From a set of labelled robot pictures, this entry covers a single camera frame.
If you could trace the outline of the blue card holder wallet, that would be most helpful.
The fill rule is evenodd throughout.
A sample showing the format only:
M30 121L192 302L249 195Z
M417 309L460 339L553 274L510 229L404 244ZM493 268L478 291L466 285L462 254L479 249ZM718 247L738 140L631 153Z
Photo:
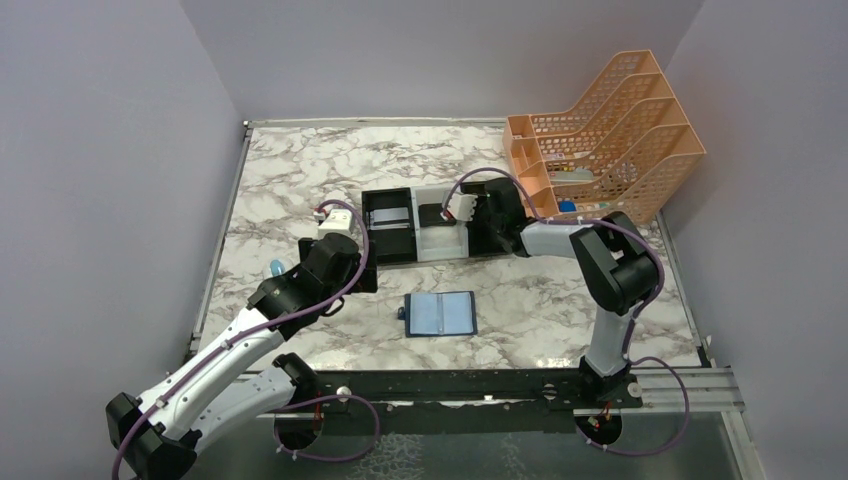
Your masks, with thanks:
M397 310L407 338L473 336L478 333L472 291L410 293Z

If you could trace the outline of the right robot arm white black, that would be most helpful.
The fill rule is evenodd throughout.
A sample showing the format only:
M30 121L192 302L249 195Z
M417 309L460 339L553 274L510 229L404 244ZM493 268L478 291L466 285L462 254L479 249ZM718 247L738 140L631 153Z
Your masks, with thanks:
M596 304L591 341L577 367L577 393L600 407L627 382L635 323L662 289L662 262L621 211L569 223L528 215L522 194L510 176L470 188L458 182L445 207L454 219L480 225L508 254L577 261Z

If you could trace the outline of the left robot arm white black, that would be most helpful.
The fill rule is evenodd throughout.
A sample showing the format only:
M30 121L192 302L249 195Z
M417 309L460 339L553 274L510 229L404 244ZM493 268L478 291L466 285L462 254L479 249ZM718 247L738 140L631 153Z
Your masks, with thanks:
M242 383L239 376L301 329L337 313L350 293L377 290L374 243L329 233L300 242L301 260L263 280L228 327L165 380L106 406L113 469L180 479L222 434L269 410L315 403L318 377L296 354Z

